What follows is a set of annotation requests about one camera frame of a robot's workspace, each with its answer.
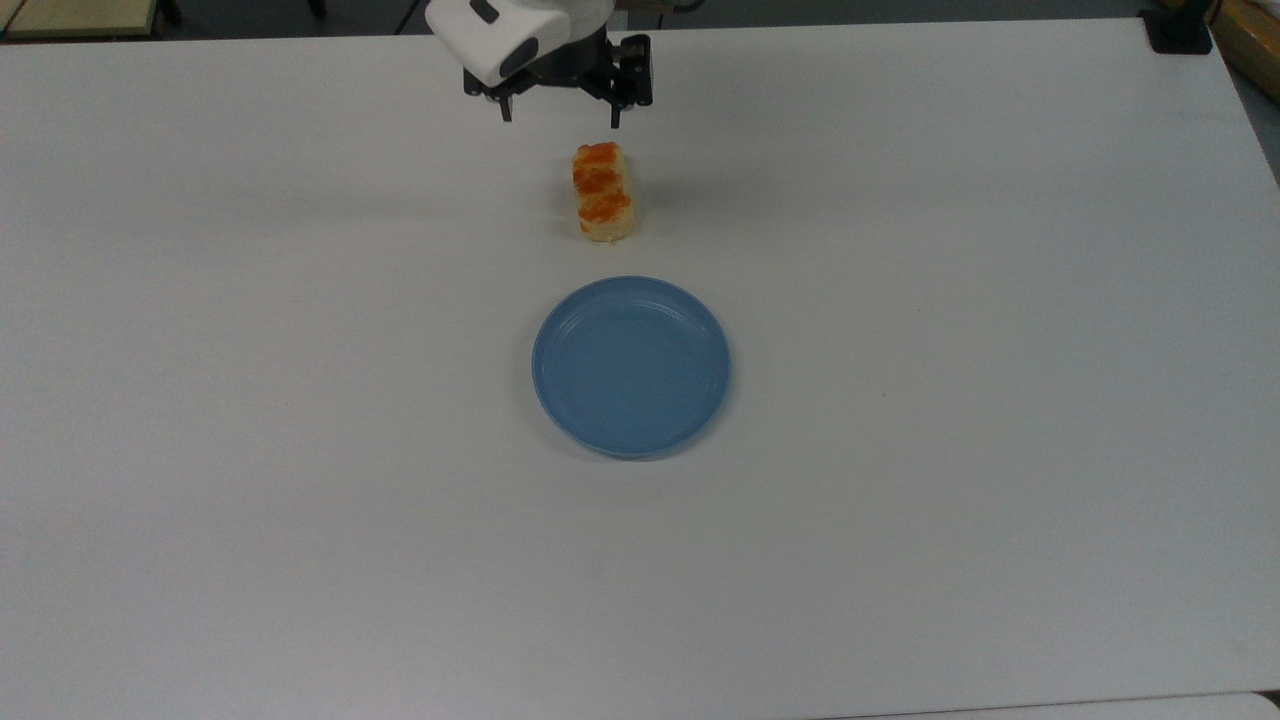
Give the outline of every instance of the white table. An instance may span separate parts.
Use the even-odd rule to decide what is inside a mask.
[[[1280,684],[1280,202],[1137,20],[663,32],[504,126],[430,38],[0,49],[8,717],[765,720]],[[618,140],[640,227],[576,236]],[[529,380],[650,274],[662,461]]]

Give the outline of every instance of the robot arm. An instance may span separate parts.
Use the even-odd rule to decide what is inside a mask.
[[[431,0],[426,22],[463,67],[463,90],[502,105],[538,85],[580,87],[622,110],[653,102],[649,37],[609,42],[614,0]]]

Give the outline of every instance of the orange topping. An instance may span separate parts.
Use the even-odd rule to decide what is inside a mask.
[[[618,159],[617,142],[602,142],[599,145],[584,145],[577,149],[577,163],[584,164],[613,164]]]
[[[611,168],[577,168],[573,186],[581,195],[598,195],[613,187],[622,178]]]
[[[608,195],[591,199],[590,202],[579,209],[577,217],[588,223],[607,223],[622,214],[625,208],[630,206],[630,197],[622,192],[611,192]]]

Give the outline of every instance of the bread roll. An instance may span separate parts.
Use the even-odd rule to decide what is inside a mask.
[[[617,142],[584,145],[573,155],[573,190],[582,234],[611,242],[635,227],[635,206],[627,191],[627,165]]]

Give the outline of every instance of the blue plate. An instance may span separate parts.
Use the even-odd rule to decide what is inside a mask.
[[[716,414],[728,389],[716,316],[678,287],[594,282],[552,310],[534,342],[534,388],[566,433],[616,457],[663,455]]]

